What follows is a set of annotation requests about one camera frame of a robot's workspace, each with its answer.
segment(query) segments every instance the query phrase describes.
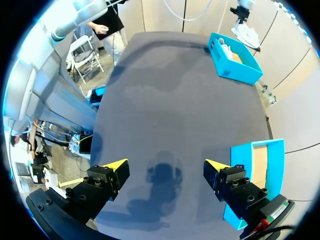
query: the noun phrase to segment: blue bin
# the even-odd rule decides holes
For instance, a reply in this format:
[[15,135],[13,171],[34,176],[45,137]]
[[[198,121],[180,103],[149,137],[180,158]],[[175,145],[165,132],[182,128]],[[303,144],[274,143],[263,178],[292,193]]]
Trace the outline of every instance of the blue bin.
[[[266,170],[265,187],[268,189],[267,199],[273,200],[281,193],[285,174],[285,141],[284,139],[272,139],[265,141],[253,141],[239,146],[231,147],[231,166],[244,165],[245,176],[252,179],[254,169],[254,147],[267,146],[268,162]],[[223,218],[236,230],[247,226],[243,219],[239,219],[227,204]]]
[[[242,63],[229,60],[218,39],[224,39],[224,43],[230,46],[231,51],[238,54]],[[254,85],[264,74],[259,64],[246,48],[238,40],[213,32],[208,47],[214,61],[217,74],[220,77],[237,80]]]

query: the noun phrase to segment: white chair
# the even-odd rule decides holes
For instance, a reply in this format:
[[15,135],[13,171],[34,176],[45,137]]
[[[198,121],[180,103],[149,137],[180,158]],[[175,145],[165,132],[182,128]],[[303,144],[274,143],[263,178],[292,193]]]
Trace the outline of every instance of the white chair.
[[[89,74],[94,67],[100,67],[101,71],[104,73],[104,69],[102,68],[100,62],[99,62],[99,59],[97,58],[97,55],[92,47],[92,44],[90,42],[92,36],[91,37],[88,37],[87,35],[83,35],[82,37],[78,38],[77,40],[75,40],[73,43],[71,43],[70,45],[70,49],[69,49],[69,57],[71,59],[71,62],[72,62],[72,66],[71,66],[71,69],[76,69],[77,72],[79,73],[82,81],[84,82],[84,84],[87,84],[84,80],[84,77]],[[75,58],[74,58],[74,51],[80,47],[82,47],[82,45],[86,44],[86,43],[89,43],[89,46],[92,50],[92,53],[86,57],[84,60],[80,61],[80,62],[76,62],[75,61]],[[83,69],[83,73],[81,74],[79,68],[83,65],[85,65],[87,62],[91,61],[91,65],[88,66],[86,69]]]

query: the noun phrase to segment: bolt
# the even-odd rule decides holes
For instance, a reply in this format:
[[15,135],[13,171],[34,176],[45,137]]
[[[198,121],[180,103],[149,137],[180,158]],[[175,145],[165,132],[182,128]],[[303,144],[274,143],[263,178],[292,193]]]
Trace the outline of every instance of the bolt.
[[44,206],[39,205],[39,206],[36,207],[36,209],[37,209],[39,212],[41,212],[41,211],[44,210]]
[[266,195],[266,194],[268,193],[268,189],[262,188],[262,189],[261,189],[261,193],[263,193],[264,195]]
[[239,182],[238,182],[238,181],[233,181],[231,186],[235,188],[235,187],[237,187],[238,185],[239,185]]
[[47,205],[51,205],[51,204],[52,204],[52,200],[51,200],[51,199],[47,199],[47,200],[45,200],[45,204],[47,204]]
[[85,195],[80,195],[79,196],[79,200],[80,201],[85,201],[86,200],[86,196]]
[[249,195],[249,196],[247,197],[247,199],[246,199],[246,202],[247,202],[247,203],[251,203],[253,200],[255,200],[255,196]]
[[94,185],[99,188],[101,186],[101,181],[99,180],[95,181]]

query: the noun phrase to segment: gray tabletop surface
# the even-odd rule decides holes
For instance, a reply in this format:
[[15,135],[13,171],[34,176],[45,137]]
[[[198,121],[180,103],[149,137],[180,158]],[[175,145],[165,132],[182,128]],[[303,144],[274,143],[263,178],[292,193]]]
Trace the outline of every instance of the gray tabletop surface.
[[123,240],[239,239],[203,177],[205,159],[230,164],[230,147],[269,139],[254,86],[222,78],[209,37],[136,34],[108,81],[91,165],[128,158],[130,177],[96,218]]

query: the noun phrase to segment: white wall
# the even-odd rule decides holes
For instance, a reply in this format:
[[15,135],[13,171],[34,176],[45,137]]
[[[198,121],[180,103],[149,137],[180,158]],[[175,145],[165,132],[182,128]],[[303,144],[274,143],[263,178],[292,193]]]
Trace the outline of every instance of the white wall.
[[134,34],[145,31],[142,0],[130,0],[118,4],[118,12],[128,41]]
[[[166,0],[170,8],[180,17],[184,16],[186,0]],[[142,10],[146,32],[182,32],[183,21],[175,17],[163,0],[142,0]]]
[[[198,17],[208,5],[208,0],[187,0],[185,18],[194,19]],[[223,21],[227,0],[212,1],[207,12],[196,21],[184,22],[184,33],[199,34],[207,36],[208,39],[212,32],[218,32]]]
[[305,34],[279,10],[261,44],[261,52],[254,55],[264,72],[261,80],[273,89],[298,65],[309,48]]
[[272,90],[277,101],[281,101],[292,93],[318,66],[320,66],[320,60],[316,50],[311,47],[300,64]]
[[284,138],[286,152],[320,142],[320,65],[287,97],[266,110],[273,138]]

